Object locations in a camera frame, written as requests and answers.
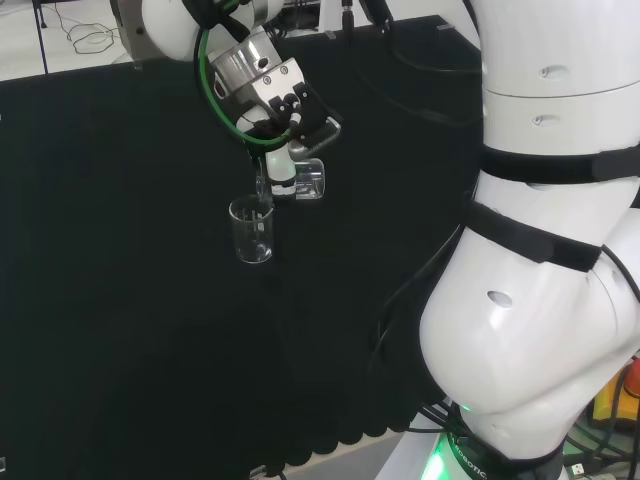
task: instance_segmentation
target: black velcro strap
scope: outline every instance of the black velcro strap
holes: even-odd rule
[[[485,147],[483,171],[515,182],[573,185],[640,176],[640,148],[593,155],[525,155]]]
[[[536,263],[550,262],[588,272],[600,257],[599,247],[517,222],[474,201],[469,202],[466,226]]]

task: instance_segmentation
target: green cable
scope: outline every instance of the green cable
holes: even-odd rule
[[[205,31],[202,34],[202,42],[200,43],[200,79],[202,81],[202,87],[204,88],[204,92],[206,93],[207,98],[209,99],[209,102],[211,103],[211,106],[215,110],[216,114],[218,115],[218,117],[220,117],[220,120],[222,120],[222,123],[224,123],[225,126],[229,130],[231,130],[231,133],[234,133],[235,135],[243,139],[245,142],[255,143],[256,145],[263,145],[265,147],[270,147],[270,146],[282,143],[283,141],[286,141],[287,137],[289,136],[289,133],[291,132],[291,130],[289,129],[287,129],[287,131],[284,132],[278,138],[274,138],[272,140],[261,140],[259,138],[255,138],[250,135],[247,135],[244,132],[241,132],[236,128],[236,126],[231,122],[231,120],[227,118],[227,116],[224,114],[224,112],[220,108],[220,105],[218,105],[218,102],[216,102],[216,98],[213,95],[213,92],[211,91],[211,87],[209,86],[209,80],[207,79],[206,60],[207,60],[207,41],[208,40],[209,40],[209,32]]]

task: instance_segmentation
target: wire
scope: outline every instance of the wire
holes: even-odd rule
[[[56,13],[56,15],[58,15],[58,20],[60,21],[60,28],[62,29],[62,31],[67,35],[67,41],[71,42],[71,45],[73,46],[73,49],[75,50],[76,54],[78,55],[96,55],[98,53],[103,53],[106,52],[107,50],[109,50],[111,47],[113,47],[113,45],[115,45],[115,38],[120,38],[118,35],[114,34],[113,31],[117,30],[118,28],[108,28],[105,25],[103,25],[102,23],[83,23],[80,22],[78,20],[74,20],[68,17],[63,17],[60,14],[60,11],[58,10],[58,2],[55,2],[53,4],[53,8],[47,7],[48,10],[52,10],[53,12]],[[67,20],[71,21],[71,22],[75,22],[76,25],[74,25],[73,27],[71,27],[69,30],[64,28],[64,22],[62,21],[63,18],[66,18]],[[76,29],[76,28],[80,28],[80,27],[93,27],[93,28],[97,28],[98,30],[101,30],[99,32],[91,32],[81,38],[78,38],[77,40],[73,40],[71,33]],[[102,50],[94,50],[94,51],[81,51],[78,50],[78,43],[82,42],[83,40],[86,40],[89,37],[93,37],[95,35],[105,35],[105,37],[102,39],[102,41],[100,42],[89,42],[92,45],[99,45],[100,43],[104,43],[106,40],[111,40],[111,43],[109,43],[106,47],[104,47]]]
[[[638,410],[636,412],[636,428],[633,432],[633,450],[631,454],[631,468],[629,469],[628,480],[633,480],[636,476],[636,469],[638,467],[638,448],[640,448],[640,402],[638,402]]]
[[[428,73],[443,73],[450,75],[479,75],[482,73],[482,70],[479,68],[471,68],[471,69],[454,69],[454,68],[439,68],[439,67],[430,67],[427,65],[422,65],[420,63],[416,63],[413,60],[405,57],[397,47],[396,36],[395,36],[395,22],[393,18],[390,18],[383,28],[385,43],[387,46],[387,51],[389,54],[398,62],[413,68],[414,70],[418,70],[420,72],[428,72]]]
[[[436,262],[442,258],[442,256],[449,250],[449,247],[453,245],[454,239],[462,233],[462,227],[458,225],[453,233],[449,236],[446,242],[442,244],[442,246],[438,249],[438,251],[425,263],[416,273],[414,273],[409,280],[407,280],[404,284],[400,286],[395,292],[391,294],[389,299],[384,303],[382,307],[383,315],[382,318],[386,318],[392,312],[386,312],[389,308],[393,307],[393,304],[398,299],[400,294],[404,292],[407,288],[409,288],[413,283],[420,278],[425,273],[429,273],[433,270],[436,265]],[[389,332],[393,330],[393,327],[396,324],[396,320],[392,321],[386,328],[385,331],[380,335],[380,331],[378,330],[378,342],[371,352],[371,357],[369,358],[369,363],[367,365],[367,378],[371,378],[373,375],[373,367],[375,366],[375,361],[377,356],[379,355],[382,346],[384,345],[385,340],[389,336]]]
[[[359,62],[355,55],[355,49],[353,48],[353,12],[350,10],[345,10],[342,14],[342,29],[344,31],[344,38],[347,44],[347,48],[351,55],[351,69],[355,74],[356,78],[362,83],[373,95],[379,97],[384,100],[389,105],[397,108],[398,110],[403,111],[407,115],[412,117],[417,117],[421,120],[426,120],[427,122],[437,123],[440,125],[444,125],[446,127],[451,128],[463,128],[473,125],[480,120],[482,120],[482,116],[467,120],[467,121],[457,121],[444,113],[436,112],[434,110],[429,110],[426,108],[416,109],[413,107],[409,107],[402,102],[399,102],[391,97],[389,97],[386,93],[384,93],[380,88],[374,85],[362,72],[359,66]]]
[[[447,433],[447,431],[443,428],[405,428],[405,432],[408,433]]]
[[[6,17],[8,15],[13,15],[14,13],[24,12],[26,10],[31,10],[31,8],[32,8],[31,5],[29,5],[29,6],[26,6],[26,7],[20,7],[20,8],[14,9],[14,10],[9,10],[8,12],[0,11],[0,17]]]
[[[580,450],[582,450],[584,454],[576,454],[576,456],[568,455],[567,463],[574,465],[576,463],[586,462],[596,457],[600,457],[603,459],[617,459],[618,461],[621,460],[619,457],[604,455],[602,452],[605,449],[613,451],[610,448],[609,442],[611,441],[611,437],[613,436],[616,420],[618,418],[618,406],[620,404],[620,395],[622,393],[622,386],[624,385],[624,379],[626,378],[630,368],[631,368],[630,365],[627,365],[626,367],[624,367],[624,369],[620,372],[620,375],[618,376],[615,393],[613,394],[613,401],[611,405],[611,418],[609,421],[609,425],[607,426],[607,430],[605,431],[604,437],[598,440],[594,440],[598,444],[598,447],[593,450],[584,446],[583,446],[584,448],[577,447],[577,448],[580,448]],[[571,438],[569,435],[567,435],[566,440],[572,445],[574,445],[575,443],[578,443],[577,440]]]
[[[607,247],[606,245],[603,245],[602,251],[607,255],[607,257],[611,259],[611,261],[613,261],[613,263],[615,263],[616,267],[618,267],[618,269],[620,270],[620,273],[622,273],[622,276],[629,284],[629,287],[631,287],[631,291],[635,295],[636,300],[640,302],[640,288],[638,288],[638,284],[634,280],[633,275],[631,275],[631,272],[629,272],[629,270],[624,265],[624,263],[622,263],[622,260],[620,260],[618,256],[611,251],[609,247]]]
[[[576,447],[578,450],[582,450],[583,452],[587,453],[590,452],[591,449],[583,444],[581,444],[580,442],[578,442],[576,439],[571,438],[569,436],[567,436],[565,438],[565,441],[570,444],[573,445],[574,447]],[[566,466],[571,466],[571,465],[575,465],[576,463],[581,463],[584,462],[584,460],[582,460],[582,458],[584,457],[583,454],[575,454],[575,455],[565,455],[565,460],[564,460],[564,465]],[[612,456],[612,455],[606,455],[606,454],[600,454],[598,455],[599,458],[603,459],[603,460],[607,460],[610,462],[620,462],[622,461],[620,459],[620,457],[616,457],[616,456]]]
[[[591,433],[589,430],[587,430],[586,428],[584,428],[582,425],[579,424],[575,424],[573,426],[573,428],[575,428],[576,430],[578,430],[583,436],[587,437],[589,440],[591,440],[592,442],[595,442],[598,445],[602,445],[602,438],[598,437],[597,435],[594,435],[593,433]],[[604,450],[609,450],[613,453],[616,453],[618,455],[620,455],[621,460],[622,459],[627,459],[627,458],[631,458],[631,453],[630,452],[626,452],[614,445],[610,445],[610,444],[605,444],[604,445],[605,448]]]
[[[199,73],[200,73],[199,82],[202,88],[204,89],[204,93],[207,97],[209,105],[211,105],[211,107],[215,111],[218,118],[222,121],[226,129],[229,130],[235,136],[244,140],[245,142],[254,143],[256,145],[262,145],[265,147],[278,145],[280,143],[286,142],[287,139],[289,138],[289,133],[290,133],[290,130],[288,129],[278,138],[274,138],[271,140],[262,140],[259,138],[251,137],[246,133],[241,132],[236,128],[236,126],[231,122],[231,120],[227,118],[227,116],[224,114],[224,112],[218,105],[218,102],[216,101],[215,96],[211,91],[211,87],[209,86],[209,79],[207,78],[206,61],[207,61],[208,39],[209,39],[209,32],[204,29],[200,29],[200,31],[198,32],[198,38],[196,41],[196,47],[195,47],[196,52],[194,53],[194,62],[196,62],[199,65]]]

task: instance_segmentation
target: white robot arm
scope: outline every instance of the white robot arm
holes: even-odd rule
[[[261,27],[282,5],[283,0],[143,0],[142,17],[150,39],[174,60],[196,61],[199,33],[207,32],[206,97],[218,105],[219,116],[235,124],[230,128],[249,147],[262,187],[275,198],[291,198],[295,162],[335,140],[341,119],[307,84],[295,59],[282,61]],[[280,137],[287,127],[286,139]]]
[[[562,455],[580,412],[640,348],[638,301],[600,254],[607,244],[640,281],[640,211],[629,209],[640,186],[640,3],[472,3],[486,145],[473,203],[487,212],[467,225],[420,340],[471,431],[533,467]],[[528,227],[549,255],[527,255],[536,246],[517,237],[537,234]],[[465,448],[441,443],[455,479],[474,477]]]

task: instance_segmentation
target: black backdrop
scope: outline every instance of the black backdrop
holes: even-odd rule
[[[403,23],[402,48],[477,65],[441,22]],[[396,98],[479,114],[479,78],[398,66],[372,29],[359,45]],[[0,456],[11,479],[240,479],[403,428],[414,393],[440,396],[411,308],[373,388],[369,333],[385,294],[458,224],[481,126],[388,108],[351,78],[339,40],[282,48],[345,129],[322,155],[326,197],[277,212],[275,258],[261,266],[235,259],[227,219],[252,189],[250,162],[212,123],[190,65],[0,84]]]

